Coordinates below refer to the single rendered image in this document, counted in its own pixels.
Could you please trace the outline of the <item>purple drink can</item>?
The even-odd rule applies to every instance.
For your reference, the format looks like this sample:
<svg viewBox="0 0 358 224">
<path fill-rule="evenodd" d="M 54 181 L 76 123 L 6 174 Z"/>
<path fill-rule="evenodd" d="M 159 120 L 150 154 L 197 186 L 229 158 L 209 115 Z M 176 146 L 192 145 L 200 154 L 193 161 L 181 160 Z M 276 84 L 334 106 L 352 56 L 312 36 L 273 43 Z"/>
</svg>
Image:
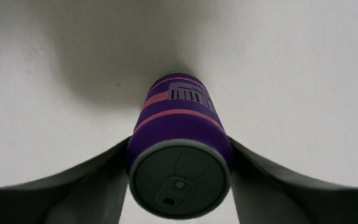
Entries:
<svg viewBox="0 0 358 224">
<path fill-rule="evenodd" d="M 156 217 L 196 219 L 223 203 L 234 152 L 200 80 L 172 73 L 152 85 L 124 163 L 133 199 Z"/>
</svg>

